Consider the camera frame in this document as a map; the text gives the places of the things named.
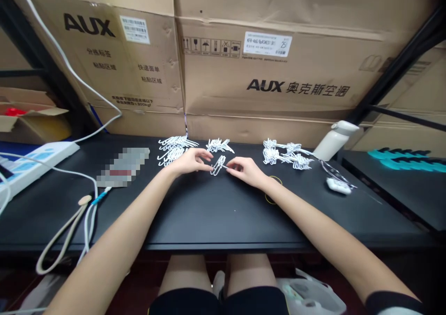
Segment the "black sleeve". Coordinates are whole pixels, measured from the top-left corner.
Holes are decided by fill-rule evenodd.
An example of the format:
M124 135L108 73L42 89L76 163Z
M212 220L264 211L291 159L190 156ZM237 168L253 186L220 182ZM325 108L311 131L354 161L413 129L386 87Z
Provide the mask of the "black sleeve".
M370 315L378 315L388 308L408 309L413 314L424 314L420 301L401 293L379 291L372 293L366 300L366 309Z

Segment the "yellow rubber band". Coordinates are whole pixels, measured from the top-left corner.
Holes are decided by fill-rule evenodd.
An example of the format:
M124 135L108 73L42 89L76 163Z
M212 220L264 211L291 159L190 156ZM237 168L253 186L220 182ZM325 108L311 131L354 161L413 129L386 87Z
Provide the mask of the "yellow rubber band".
M276 176L270 176L270 177L277 179L280 182L280 185L283 185L282 180L280 180L278 177L276 177ZM266 193L265 193L265 199L270 204L276 204L276 203L272 203L271 201L268 200L268 196L266 195Z

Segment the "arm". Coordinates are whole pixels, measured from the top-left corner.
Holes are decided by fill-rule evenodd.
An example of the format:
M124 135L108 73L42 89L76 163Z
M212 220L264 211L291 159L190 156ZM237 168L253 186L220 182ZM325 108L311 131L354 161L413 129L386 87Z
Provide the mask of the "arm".
M173 181L184 173L212 171L200 157L213 158L205 149L189 149L152 179L70 274L45 315L105 314Z
M269 195L318 251L353 286L362 303L375 291L417 297L369 249L318 209L266 176L251 158L236 157L227 171Z

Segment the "white water bottle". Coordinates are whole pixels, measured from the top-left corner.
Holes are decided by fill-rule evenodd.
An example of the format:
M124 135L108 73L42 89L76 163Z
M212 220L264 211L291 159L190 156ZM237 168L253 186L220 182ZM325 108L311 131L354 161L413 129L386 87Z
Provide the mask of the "white water bottle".
M331 131L325 135L313 152L317 159L329 161L348 141L350 136L359 129L358 126L347 121L339 121L331 126Z

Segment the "black shorts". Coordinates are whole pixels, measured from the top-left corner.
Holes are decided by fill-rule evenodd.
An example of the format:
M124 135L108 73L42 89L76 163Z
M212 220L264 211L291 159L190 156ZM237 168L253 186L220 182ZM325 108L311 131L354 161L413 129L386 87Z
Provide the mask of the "black shorts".
M235 293L221 304L211 292L183 288L161 294L149 315L289 315L285 295L276 287L253 287Z

